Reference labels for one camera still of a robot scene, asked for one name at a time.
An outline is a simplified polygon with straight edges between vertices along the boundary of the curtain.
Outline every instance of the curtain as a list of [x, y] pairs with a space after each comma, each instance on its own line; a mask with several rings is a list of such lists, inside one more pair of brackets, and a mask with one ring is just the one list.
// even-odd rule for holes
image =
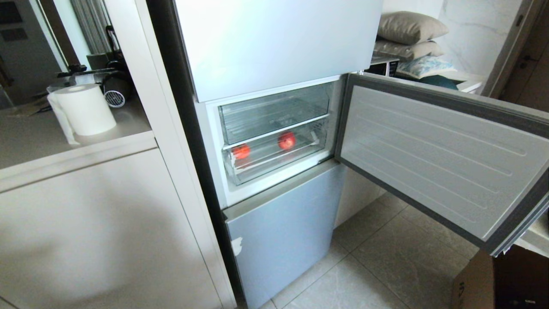
[[92, 54], [110, 52], [105, 27], [110, 25], [103, 0], [70, 0], [76, 19]]

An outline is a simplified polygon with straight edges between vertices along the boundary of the refrigerator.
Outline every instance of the refrigerator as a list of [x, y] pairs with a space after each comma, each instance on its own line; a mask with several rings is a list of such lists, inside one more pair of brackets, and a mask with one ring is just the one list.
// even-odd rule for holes
[[549, 114], [360, 73], [381, 0], [148, 7], [249, 308], [326, 254], [345, 167], [494, 256], [548, 208]]

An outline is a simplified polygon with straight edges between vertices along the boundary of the silver refrigerator door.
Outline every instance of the silver refrigerator door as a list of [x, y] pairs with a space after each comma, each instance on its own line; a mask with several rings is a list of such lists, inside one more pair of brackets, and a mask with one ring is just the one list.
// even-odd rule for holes
[[248, 308], [328, 252], [344, 173], [330, 160], [223, 211]]
[[549, 114], [349, 76], [336, 159], [492, 255], [547, 209]]
[[368, 68], [382, 8], [382, 0], [174, 3], [199, 102]]

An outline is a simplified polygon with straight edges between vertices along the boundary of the paper towel roll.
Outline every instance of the paper towel roll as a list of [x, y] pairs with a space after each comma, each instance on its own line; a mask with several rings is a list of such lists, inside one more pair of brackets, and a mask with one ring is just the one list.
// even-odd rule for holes
[[48, 95], [48, 101], [70, 144], [77, 144], [73, 132], [88, 136], [116, 126], [98, 84], [76, 85], [54, 91]]

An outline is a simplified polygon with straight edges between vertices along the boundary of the tomato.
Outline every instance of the tomato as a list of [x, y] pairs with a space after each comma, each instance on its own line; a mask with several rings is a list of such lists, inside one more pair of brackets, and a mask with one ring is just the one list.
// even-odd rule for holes
[[232, 148], [232, 152], [237, 160], [245, 159], [250, 155], [250, 147], [246, 144], [238, 145]]
[[295, 135], [293, 132], [284, 132], [278, 137], [278, 147], [289, 150], [295, 146]]

